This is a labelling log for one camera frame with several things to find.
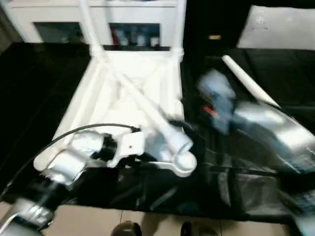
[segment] black table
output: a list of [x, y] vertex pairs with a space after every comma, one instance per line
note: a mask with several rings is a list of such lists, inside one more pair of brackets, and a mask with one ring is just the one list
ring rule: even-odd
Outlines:
[[[241, 50], [227, 52], [282, 107], [315, 132], [315, 52]], [[0, 189], [41, 147], [52, 139], [90, 56], [86, 45], [13, 44], [0, 56], [2, 72], [2, 145]], [[90, 170], [89, 178], [69, 200], [103, 208], [165, 212], [221, 219], [285, 223], [289, 219], [278, 195], [278, 176], [255, 165], [244, 165], [235, 137], [223, 136], [205, 122], [195, 90], [198, 77], [216, 68], [231, 82], [239, 100], [251, 96], [218, 55], [206, 57], [201, 70], [182, 63], [183, 105], [198, 159], [188, 178], [168, 170]], [[37, 173], [29, 165], [6, 194], [17, 194]]]

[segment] white rod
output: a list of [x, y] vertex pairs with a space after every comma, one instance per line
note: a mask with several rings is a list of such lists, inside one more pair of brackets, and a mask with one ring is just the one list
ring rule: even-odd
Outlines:
[[170, 125], [160, 114], [157, 108], [148, 101], [148, 99], [134, 86], [127, 76], [120, 73], [114, 73], [114, 76], [118, 78], [120, 83], [131, 94], [141, 110], [154, 123], [156, 129], [165, 137], [174, 154], [182, 154], [189, 151], [193, 144], [190, 138]]
[[95, 27], [93, 24], [92, 16], [90, 13], [89, 0], [80, 0], [80, 8], [83, 15], [85, 32], [88, 35], [88, 41], [92, 48], [92, 53], [103, 52], [104, 49], [99, 43]]
[[171, 47], [171, 50], [173, 51], [182, 50], [182, 47], [183, 47], [186, 3], [187, 3], [187, 0], [177, 0], [173, 45]]
[[224, 55], [222, 60], [255, 98], [280, 107], [230, 56]]

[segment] black cable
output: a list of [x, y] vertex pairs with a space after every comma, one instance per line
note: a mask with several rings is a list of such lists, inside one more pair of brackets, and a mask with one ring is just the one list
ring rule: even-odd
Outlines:
[[8, 184], [6, 185], [4, 191], [1, 193], [0, 195], [0, 202], [2, 202], [2, 198], [4, 196], [5, 193], [7, 193], [7, 191], [9, 190], [9, 187], [12, 185], [12, 183], [16, 180], [16, 178], [20, 175], [20, 173], [26, 168], [27, 165], [29, 165], [32, 161], [35, 160], [35, 158], [40, 155], [42, 152], [44, 152], [47, 148], [51, 147], [53, 144], [55, 144], [56, 142], [58, 142], [59, 140], [63, 139], [64, 137], [76, 133], [78, 131], [84, 130], [84, 129], [89, 129], [89, 128], [95, 128], [95, 127], [103, 127], [103, 126], [115, 126], [115, 127], [123, 127], [123, 128], [129, 128], [131, 129], [131, 132], [138, 132], [141, 129], [140, 128], [136, 128], [130, 125], [125, 125], [125, 124], [115, 124], [115, 123], [100, 123], [100, 124], [89, 124], [89, 125], [85, 125], [85, 126], [81, 126], [79, 128], [70, 130], [64, 134], [61, 134], [60, 136], [58, 136], [57, 138], [53, 139], [48, 145], [46, 145], [45, 147], [43, 147], [33, 158], [29, 159], [18, 171], [17, 173], [14, 175], [14, 177], [8, 182]]

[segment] white wall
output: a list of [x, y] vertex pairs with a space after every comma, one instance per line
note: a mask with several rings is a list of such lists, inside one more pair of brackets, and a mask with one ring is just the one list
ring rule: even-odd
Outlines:
[[238, 46], [315, 50], [315, 9], [253, 6]]

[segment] floor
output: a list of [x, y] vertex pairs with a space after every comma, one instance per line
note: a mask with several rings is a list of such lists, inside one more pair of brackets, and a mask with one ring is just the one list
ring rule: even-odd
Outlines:
[[[0, 217], [10, 205], [0, 204]], [[286, 226], [257, 222], [212, 220], [167, 214], [143, 213], [85, 206], [61, 206], [54, 223], [44, 231], [45, 236], [105, 236], [120, 222], [137, 222], [143, 236], [179, 236], [184, 222], [210, 226], [218, 236], [286, 236]]]

